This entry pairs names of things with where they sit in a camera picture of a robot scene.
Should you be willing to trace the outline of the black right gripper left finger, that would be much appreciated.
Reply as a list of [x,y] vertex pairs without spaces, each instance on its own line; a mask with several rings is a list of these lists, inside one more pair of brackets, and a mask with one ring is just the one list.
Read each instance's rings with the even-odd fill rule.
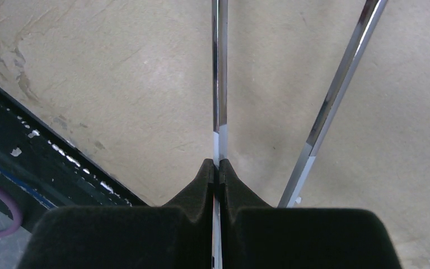
[[66,206],[37,223],[19,268],[211,268],[214,165],[159,207]]

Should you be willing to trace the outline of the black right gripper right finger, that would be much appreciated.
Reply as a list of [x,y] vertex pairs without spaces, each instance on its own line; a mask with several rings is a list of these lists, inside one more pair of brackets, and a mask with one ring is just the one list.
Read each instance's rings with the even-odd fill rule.
[[358,208],[276,208],[220,163],[224,268],[400,268],[382,221]]

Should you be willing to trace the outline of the metal tongs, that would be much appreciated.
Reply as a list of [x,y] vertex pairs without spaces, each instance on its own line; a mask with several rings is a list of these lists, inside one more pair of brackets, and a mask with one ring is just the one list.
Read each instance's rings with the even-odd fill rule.
[[[293,207],[315,162],[317,153],[336,111],[364,54],[367,44],[387,5],[386,1],[366,1],[345,49],[342,60],[314,121],[305,146],[295,164],[279,207]],[[212,1],[213,70],[213,163],[219,169],[228,154],[227,129],[227,44],[228,2]]]

